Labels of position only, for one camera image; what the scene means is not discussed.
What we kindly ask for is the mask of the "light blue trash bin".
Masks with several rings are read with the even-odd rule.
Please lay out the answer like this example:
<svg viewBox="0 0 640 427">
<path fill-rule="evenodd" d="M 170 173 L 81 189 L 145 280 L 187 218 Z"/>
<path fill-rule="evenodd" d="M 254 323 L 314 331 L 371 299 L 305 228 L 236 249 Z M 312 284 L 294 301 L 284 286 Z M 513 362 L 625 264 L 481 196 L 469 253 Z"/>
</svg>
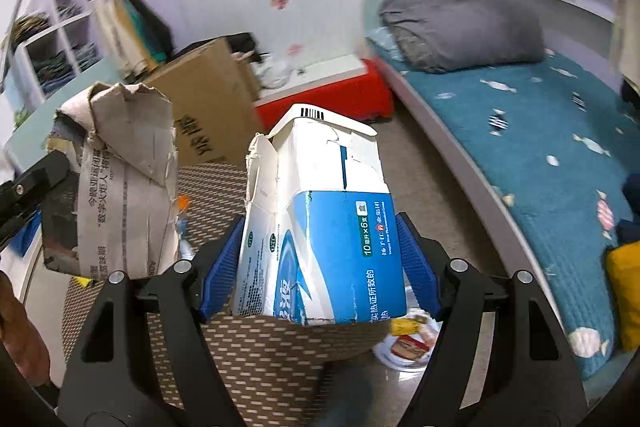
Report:
<svg viewBox="0 0 640 427">
<path fill-rule="evenodd" d="M 420 373 L 431 360 L 442 323 L 419 306 L 410 286 L 405 292 L 407 313 L 390 320 L 387 335 L 372 348 L 372 353 L 389 369 Z"/>
</svg>

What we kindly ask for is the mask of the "white plastic bag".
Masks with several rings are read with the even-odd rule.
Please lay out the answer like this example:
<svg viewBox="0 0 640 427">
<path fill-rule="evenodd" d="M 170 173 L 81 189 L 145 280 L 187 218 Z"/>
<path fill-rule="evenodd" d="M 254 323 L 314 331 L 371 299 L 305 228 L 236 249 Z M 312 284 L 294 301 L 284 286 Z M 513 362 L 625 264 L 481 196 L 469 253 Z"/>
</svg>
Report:
<svg viewBox="0 0 640 427">
<path fill-rule="evenodd" d="M 260 62 L 253 62 L 250 66 L 262 89 L 273 90 L 285 86 L 294 72 L 286 58 L 274 58 L 271 54 L 264 54 Z"/>
</svg>

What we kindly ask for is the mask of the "hanging clothes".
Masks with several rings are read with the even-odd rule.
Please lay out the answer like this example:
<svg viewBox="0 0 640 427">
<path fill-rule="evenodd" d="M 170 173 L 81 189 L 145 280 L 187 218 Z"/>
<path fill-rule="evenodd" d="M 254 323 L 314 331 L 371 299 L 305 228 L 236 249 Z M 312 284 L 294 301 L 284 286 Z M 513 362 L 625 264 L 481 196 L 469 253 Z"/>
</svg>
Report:
<svg viewBox="0 0 640 427">
<path fill-rule="evenodd" d="M 139 78 L 169 61 L 174 50 L 170 30 L 155 14 L 143 14 L 131 0 L 90 0 L 107 54 L 122 78 Z"/>
</svg>

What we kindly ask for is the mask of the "large cardboard box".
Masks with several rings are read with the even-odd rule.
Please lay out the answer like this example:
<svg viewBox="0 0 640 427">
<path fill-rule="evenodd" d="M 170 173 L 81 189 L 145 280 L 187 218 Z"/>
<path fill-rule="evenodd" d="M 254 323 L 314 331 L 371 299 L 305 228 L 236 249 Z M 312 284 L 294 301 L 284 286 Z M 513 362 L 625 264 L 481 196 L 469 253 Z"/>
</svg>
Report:
<svg viewBox="0 0 640 427">
<path fill-rule="evenodd" d="M 264 131 L 248 89 L 249 73 L 227 41 L 217 38 L 144 80 L 171 101 L 181 167 L 203 162 L 245 167 L 250 141 Z"/>
</svg>

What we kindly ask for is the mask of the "butterfly wall sticker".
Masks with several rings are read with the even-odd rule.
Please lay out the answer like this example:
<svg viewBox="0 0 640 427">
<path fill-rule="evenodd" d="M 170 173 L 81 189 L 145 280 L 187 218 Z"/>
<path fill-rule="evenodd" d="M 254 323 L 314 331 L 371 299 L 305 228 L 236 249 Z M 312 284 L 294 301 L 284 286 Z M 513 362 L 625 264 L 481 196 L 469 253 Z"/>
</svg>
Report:
<svg viewBox="0 0 640 427">
<path fill-rule="evenodd" d="M 270 0 L 270 6 L 277 11 L 282 11 L 288 6 L 290 1 L 291 0 Z"/>
</svg>

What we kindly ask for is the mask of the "newspaper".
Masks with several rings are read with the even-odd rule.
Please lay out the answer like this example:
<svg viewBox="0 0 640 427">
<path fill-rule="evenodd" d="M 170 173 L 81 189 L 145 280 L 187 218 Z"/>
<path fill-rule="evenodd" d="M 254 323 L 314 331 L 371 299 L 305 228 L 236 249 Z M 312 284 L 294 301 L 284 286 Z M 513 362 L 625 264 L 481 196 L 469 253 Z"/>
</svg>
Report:
<svg viewBox="0 0 640 427">
<path fill-rule="evenodd" d="M 47 156 L 66 161 L 42 203 L 43 260 L 58 273 L 152 277 L 178 251 L 178 155 L 168 98 L 97 82 L 54 115 Z"/>
</svg>

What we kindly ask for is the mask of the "red bench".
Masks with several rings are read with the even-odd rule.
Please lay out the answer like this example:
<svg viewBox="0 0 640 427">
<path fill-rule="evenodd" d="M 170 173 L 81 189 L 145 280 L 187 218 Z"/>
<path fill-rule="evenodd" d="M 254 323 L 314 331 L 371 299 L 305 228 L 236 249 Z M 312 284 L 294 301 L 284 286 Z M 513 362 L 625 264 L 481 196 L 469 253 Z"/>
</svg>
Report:
<svg viewBox="0 0 640 427">
<path fill-rule="evenodd" d="M 381 72 L 371 60 L 364 60 L 363 75 L 325 84 L 279 100 L 258 105 L 256 112 L 264 127 L 271 129 L 296 103 L 319 106 L 363 121 L 390 119 L 395 113 L 394 96 Z"/>
</svg>

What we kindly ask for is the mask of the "teal bed mattress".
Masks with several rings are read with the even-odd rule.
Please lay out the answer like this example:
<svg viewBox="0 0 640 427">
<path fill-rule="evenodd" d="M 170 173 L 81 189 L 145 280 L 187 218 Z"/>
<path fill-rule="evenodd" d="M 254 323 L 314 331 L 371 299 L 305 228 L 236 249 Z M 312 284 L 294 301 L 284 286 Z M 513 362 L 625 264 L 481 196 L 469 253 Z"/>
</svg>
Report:
<svg viewBox="0 0 640 427">
<path fill-rule="evenodd" d="M 427 74 L 390 33 L 368 43 L 398 98 L 472 200 L 507 270 L 536 274 L 582 377 L 620 353 L 604 267 L 623 193 L 639 168 L 639 121 L 597 76 L 557 50 L 539 63 Z"/>
</svg>

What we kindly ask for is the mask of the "grey folded duvet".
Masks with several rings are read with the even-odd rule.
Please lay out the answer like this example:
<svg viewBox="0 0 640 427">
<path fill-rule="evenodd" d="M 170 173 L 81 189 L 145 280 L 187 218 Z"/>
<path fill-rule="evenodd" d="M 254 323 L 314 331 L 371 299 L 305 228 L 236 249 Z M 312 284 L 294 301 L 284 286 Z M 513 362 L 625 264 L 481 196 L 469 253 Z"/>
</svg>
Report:
<svg viewBox="0 0 640 427">
<path fill-rule="evenodd" d="M 430 74 L 544 59 L 544 33 L 522 0 L 390 0 L 378 15 L 405 62 Z"/>
</svg>

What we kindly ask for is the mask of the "mint drawer cabinet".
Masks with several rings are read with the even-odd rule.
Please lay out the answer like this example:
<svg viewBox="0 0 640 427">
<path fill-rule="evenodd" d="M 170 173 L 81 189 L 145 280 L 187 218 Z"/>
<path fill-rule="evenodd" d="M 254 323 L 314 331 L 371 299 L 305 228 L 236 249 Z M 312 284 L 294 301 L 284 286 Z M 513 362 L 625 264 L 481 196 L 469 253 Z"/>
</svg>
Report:
<svg viewBox="0 0 640 427">
<path fill-rule="evenodd" d="M 114 60 L 108 56 L 82 72 L 30 115 L 24 124 L 13 132 L 4 147 L 9 161 L 18 172 L 32 167 L 46 153 L 47 136 L 52 130 L 55 112 L 69 99 L 97 82 L 119 83 L 120 76 Z"/>
</svg>

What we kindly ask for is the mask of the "orange bottle cap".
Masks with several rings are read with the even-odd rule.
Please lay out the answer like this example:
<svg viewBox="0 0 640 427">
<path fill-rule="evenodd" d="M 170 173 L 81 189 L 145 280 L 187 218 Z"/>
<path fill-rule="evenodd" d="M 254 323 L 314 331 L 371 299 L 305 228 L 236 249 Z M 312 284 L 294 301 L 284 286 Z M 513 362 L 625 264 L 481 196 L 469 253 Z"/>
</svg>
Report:
<svg viewBox="0 0 640 427">
<path fill-rule="evenodd" d="M 190 198 L 186 195 L 179 195 L 178 196 L 178 211 L 179 212 L 185 212 L 186 210 L 189 209 L 189 206 L 191 205 L 191 201 Z"/>
</svg>

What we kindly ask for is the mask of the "blue white medicine box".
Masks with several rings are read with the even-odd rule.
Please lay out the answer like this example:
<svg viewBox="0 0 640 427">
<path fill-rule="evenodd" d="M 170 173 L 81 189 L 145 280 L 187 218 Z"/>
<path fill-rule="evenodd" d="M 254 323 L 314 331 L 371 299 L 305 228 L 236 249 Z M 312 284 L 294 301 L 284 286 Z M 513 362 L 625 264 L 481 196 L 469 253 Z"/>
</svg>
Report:
<svg viewBox="0 0 640 427">
<path fill-rule="evenodd" d="M 396 212 L 376 131 L 294 104 L 246 156 L 232 312 L 304 326 L 375 323 L 407 310 Z"/>
</svg>

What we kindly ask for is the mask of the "brown polka dot tablecloth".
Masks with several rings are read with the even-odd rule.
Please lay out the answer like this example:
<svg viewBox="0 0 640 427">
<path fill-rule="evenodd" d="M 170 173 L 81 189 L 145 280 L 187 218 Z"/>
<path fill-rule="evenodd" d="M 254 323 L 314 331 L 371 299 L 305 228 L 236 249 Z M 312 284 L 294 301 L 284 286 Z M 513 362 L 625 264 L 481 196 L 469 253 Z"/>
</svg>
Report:
<svg viewBox="0 0 640 427">
<path fill-rule="evenodd" d="M 246 176 L 228 164 L 183 167 L 188 235 L 218 239 L 243 208 Z M 191 306 L 192 261 L 149 280 L 116 274 L 70 285 L 68 354 L 58 417 L 69 426 L 306 426 L 326 401 L 333 366 L 368 351 L 382 324 L 304 327 Z"/>
</svg>

